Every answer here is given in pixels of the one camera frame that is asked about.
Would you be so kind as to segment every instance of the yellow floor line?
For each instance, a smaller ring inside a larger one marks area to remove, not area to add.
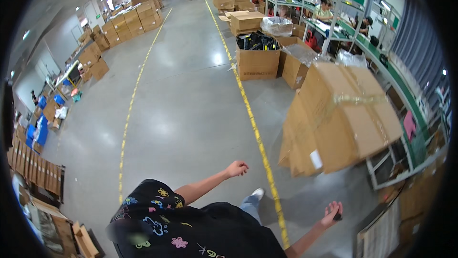
[[[121,160],[119,162],[119,204],[122,204],[122,167],[124,164],[124,147],[125,147],[125,138],[127,137],[127,128],[129,127],[129,118],[130,118],[130,112],[132,111],[132,105],[134,104],[134,98],[135,94],[137,93],[137,88],[138,88],[138,83],[140,82],[141,74],[143,73],[143,69],[145,68],[146,61],[148,60],[149,53],[151,52],[152,46],[156,42],[157,36],[162,30],[162,27],[164,26],[165,21],[169,17],[170,12],[172,11],[173,8],[170,9],[169,13],[164,19],[164,22],[162,23],[161,27],[159,28],[159,31],[157,31],[156,37],[154,38],[151,46],[149,47],[148,53],[146,54],[145,61],[143,61],[143,65],[141,66],[140,73],[138,74],[137,78],[137,83],[135,83],[135,88],[134,88],[134,93],[132,94],[132,99],[130,100],[130,105],[129,105],[129,112],[127,113],[127,118],[125,120],[125,126],[124,126],[124,134],[122,135],[122,145],[121,145]]]
[[[226,41],[223,38],[223,35],[221,34],[221,31],[219,30],[219,26],[215,20],[215,17],[213,16],[212,10],[210,9],[210,6],[208,5],[207,1],[205,0],[205,3],[207,4],[208,10],[210,12],[210,15],[213,18],[213,21],[215,23],[216,29],[219,32],[219,36],[221,37],[221,41],[223,42],[224,48],[226,49],[226,53],[229,57],[229,61],[232,61],[232,56],[230,55],[229,49],[226,45]],[[286,225],[285,225],[285,219],[283,216],[283,210],[282,206],[280,204],[280,198],[278,196],[278,191],[277,187],[275,186],[275,181],[273,180],[273,175],[272,175],[272,170],[270,168],[269,160],[267,159],[267,154],[266,150],[264,148],[264,143],[262,142],[262,139],[260,137],[259,130],[256,125],[255,117],[253,115],[253,112],[251,112],[251,107],[250,103],[248,102],[248,99],[245,94],[245,89],[243,88],[242,82],[240,81],[239,75],[237,73],[237,70],[235,68],[232,69],[235,75],[235,79],[237,80],[237,84],[239,85],[240,93],[242,94],[243,101],[245,102],[245,107],[246,111],[248,112],[248,116],[251,121],[251,126],[253,127],[253,131],[255,133],[256,141],[258,143],[260,155],[262,157],[262,163],[264,164],[264,169],[266,169],[266,176],[267,180],[269,181],[269,186],[270,186],[270,191],[272,192],[272,197],[273,201],[275,203],[275,210],[277,211],[277,216],[278,216],[278,225],[280,226],[280,230],[282,233],[282,240],[283,240],[283,247],[286,249],[289,247],[289,239],[288,239],[288,233],[286,232]]]

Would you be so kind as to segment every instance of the hand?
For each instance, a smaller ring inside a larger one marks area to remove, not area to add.
[[[342,203],[339,201],[339,203],[333,201],[332,203],[329,204],[328,207],[325,208],[324,210],[324,217],[323,219],[320,220],[321,224],[325,227],[325,228],[329,228],[331,226],[333,226],[334,224],[337,223],[337,221],[334,221],[333,218],[334,216],[338,213],[340,213],[340,215],[342,215],[342,212],[343,212],[343,207],[342,207]]]
[[[246,171],[249,169],[248,165],[242,160],[236,160],[232,164],[230,164],[225,172],[228,178],[246,174]]]

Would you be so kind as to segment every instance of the jeans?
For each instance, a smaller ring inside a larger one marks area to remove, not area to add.
[[[243,199],[240,208],[244,212],[247,212],[249,215],[253,216],[259,222],[259,224],[262,225],[262,223],[260,222],[259,214],[257,212],[259,208],[259,199],[257,199],[257,197],[255,197],[254,195],[247,196]]]

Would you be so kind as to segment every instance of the white sneaker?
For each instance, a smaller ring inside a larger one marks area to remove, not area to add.
[[[254,195],[255,197],[257,197],[258,200],[260,200],[265,193],[266,191],[262,187],[260,187],[257,190],[255,190],[251,195]]]

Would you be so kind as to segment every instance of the white label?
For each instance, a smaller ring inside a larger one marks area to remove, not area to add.
[[[414,228],[412,229],[412,234],[417,233],[419,229],[420,229],[420,223],[414,226]]]
[[[323,162],[321,161],[318,150],[315,150],[310,153],[310,159],[312,160],[312,163],[315,169],[321,169],[323,167]]]

